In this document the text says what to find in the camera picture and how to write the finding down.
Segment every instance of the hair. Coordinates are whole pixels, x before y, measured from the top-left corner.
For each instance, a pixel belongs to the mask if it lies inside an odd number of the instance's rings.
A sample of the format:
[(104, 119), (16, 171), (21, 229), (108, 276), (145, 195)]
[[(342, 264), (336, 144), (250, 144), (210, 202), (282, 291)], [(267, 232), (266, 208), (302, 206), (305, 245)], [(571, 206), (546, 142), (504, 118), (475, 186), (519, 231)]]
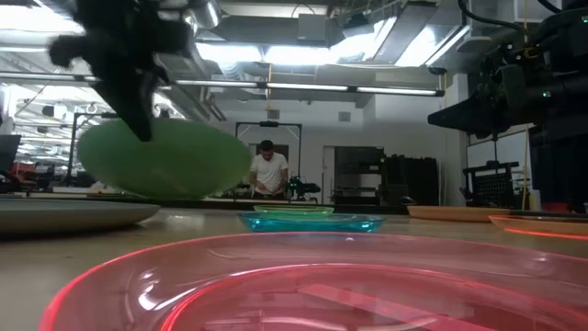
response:
[(274, 143), (272, 141), (262, 141), (259, 144), (259, 149), (264, 152), (272, 151), (274, 149)]

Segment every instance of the orange plate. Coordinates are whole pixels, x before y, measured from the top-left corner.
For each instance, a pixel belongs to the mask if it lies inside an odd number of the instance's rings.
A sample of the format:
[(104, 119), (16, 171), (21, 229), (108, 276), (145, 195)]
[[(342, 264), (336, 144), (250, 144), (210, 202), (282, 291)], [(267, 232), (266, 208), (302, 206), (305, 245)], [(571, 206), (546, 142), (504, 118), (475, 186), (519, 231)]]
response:
[(508, 215), (507, 209), (478, 207), (409, 206), (413, 218), (423, 220), (487, 223), (490, 215)]
[(587, 219), (492, 215), (490, 220), (507, 232), (588, 240)]

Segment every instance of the white t-shirt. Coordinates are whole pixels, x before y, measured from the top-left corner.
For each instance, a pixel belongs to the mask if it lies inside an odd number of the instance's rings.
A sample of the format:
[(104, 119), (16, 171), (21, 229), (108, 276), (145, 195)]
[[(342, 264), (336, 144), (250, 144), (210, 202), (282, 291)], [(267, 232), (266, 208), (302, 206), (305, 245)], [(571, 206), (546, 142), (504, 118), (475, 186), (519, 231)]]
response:
[(257, 180), (262, 182), (267, 189), (255, 188), (255, 191), (266, 195), (271, 194), (282, 181), (280, 173), (284, 169), (288, 169), (288, 161), (284, 155), (274, 153), (269, 161), (266, 161), (260, 154), (256, 155), (251, 163), (250, 171), (257, 174)]

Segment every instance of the gray plate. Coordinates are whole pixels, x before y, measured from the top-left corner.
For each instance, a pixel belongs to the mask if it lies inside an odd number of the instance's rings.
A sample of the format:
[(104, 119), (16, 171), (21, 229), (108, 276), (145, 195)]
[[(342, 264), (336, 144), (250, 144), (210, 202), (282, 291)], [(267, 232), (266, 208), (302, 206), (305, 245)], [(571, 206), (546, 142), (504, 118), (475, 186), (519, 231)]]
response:
[(152, 217), (159, 206), (82, 200), (0, 199), (0, 234), (116, 228)]

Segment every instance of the man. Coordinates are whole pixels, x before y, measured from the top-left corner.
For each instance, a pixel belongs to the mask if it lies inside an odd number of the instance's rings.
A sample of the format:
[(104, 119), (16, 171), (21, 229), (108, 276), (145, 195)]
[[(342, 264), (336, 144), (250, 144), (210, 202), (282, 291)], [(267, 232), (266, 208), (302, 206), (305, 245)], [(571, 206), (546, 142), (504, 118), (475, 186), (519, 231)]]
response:
[(274, 143), (269, 140), (259, 145), (261, 154), (251, 163), (249, 182), (255, 187), (254, 199), (285, 200), (284, 187), (288, 183), (288, 161), (282, 154), (274, 152)]

